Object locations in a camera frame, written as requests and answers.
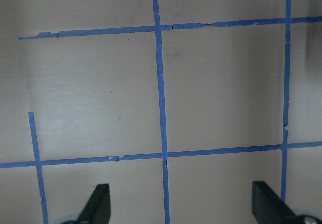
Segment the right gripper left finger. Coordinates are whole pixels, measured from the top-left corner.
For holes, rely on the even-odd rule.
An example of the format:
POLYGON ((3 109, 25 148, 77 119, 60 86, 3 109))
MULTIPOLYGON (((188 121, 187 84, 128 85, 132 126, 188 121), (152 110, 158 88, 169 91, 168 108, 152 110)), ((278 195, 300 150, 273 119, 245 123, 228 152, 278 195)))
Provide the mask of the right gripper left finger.
POLYGON ((61 219, 58 223, 108 224, 111 219, 110 186, 98 184, 76 218, 61 219))

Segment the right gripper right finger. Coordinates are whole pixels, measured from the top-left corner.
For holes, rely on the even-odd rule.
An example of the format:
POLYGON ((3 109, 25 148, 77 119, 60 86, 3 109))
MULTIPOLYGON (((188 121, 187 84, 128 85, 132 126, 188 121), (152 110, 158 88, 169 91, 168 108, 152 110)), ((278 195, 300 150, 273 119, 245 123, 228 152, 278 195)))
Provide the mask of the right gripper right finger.
POLYGON ((321 223, 312 215, 296 215, 264 181, 252 182, 252 214, 258 224, 321 223))

